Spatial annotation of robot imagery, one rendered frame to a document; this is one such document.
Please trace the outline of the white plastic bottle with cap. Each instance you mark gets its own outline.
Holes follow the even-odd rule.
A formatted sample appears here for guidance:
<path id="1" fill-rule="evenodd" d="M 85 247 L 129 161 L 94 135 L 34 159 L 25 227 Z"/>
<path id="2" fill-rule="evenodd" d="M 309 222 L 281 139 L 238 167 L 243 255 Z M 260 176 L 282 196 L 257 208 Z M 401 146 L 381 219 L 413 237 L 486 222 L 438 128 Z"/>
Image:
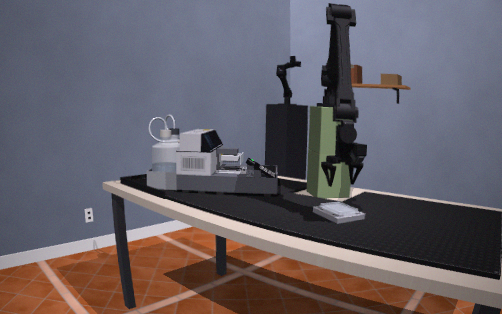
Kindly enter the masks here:
<path id="1" fill-rule="evenodd" d="M 162 141 L 170 141 L 171 130 L 160 130 Z M 180 146 L 174 143 L 157 143 L 152 146 L 152 171 L 176 173 L 176 151 Z"/>

